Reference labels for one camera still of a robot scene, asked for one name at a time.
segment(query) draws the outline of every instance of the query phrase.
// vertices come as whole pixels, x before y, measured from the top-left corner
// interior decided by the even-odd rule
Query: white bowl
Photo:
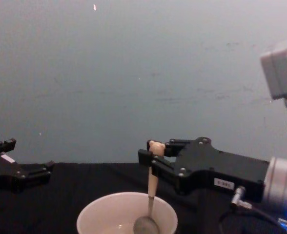
[[[146,216],[148,194],[117,193],[103,196],[89,205],[77,219],[79,234],[133,234],[138,217]],[[152,218],[160,234],[174,234],[178,220],[174,209],[164,200],[155,197]]]

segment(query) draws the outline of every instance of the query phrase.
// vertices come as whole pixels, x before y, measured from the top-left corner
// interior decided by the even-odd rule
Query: small sticker
[[[235,189],[235,183],[218,178],[214,178],[214,185],[225,189],[231,189],[231,190]]]
[[[13,163],[15,162],[11,157],[9,157],[8,155],[1,155],[1,157],[3,159],[6,159],[8,162]]]

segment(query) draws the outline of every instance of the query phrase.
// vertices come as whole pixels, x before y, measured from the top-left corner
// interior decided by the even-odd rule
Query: white label
[[[9,157],[8,155],[1,155],[1,157],[3,159],[6,159],[8,162],[13,163],[15,162],[11,157]]]
[[[218,178],[214,178],[214,185],[225,189],[231,189],[231,190],[235,189],[235,183]]]

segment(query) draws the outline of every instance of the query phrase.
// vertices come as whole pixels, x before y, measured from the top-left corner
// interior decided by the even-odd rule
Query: black table
[[[0,234],[76,234],[77,217],[87,204],[117,192],[146,193],[147,175],[137,163],[57,163],[48,184],[18,194],[0,191]],[[163,181],[157,196],[176,211],[179,234],[218,234],[218,218],[231,200],[207,190],[179,196]],[[224,226],[232,234],[278,233],[253,218],[232,217]]]

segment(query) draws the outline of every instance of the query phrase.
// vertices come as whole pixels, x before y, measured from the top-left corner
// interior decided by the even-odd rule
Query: gray wall
[[[25,163],[135,162],[147,139],[200,136],[287,158],[259,63],[285,39],[287,0],[0,0],[0,139]]]

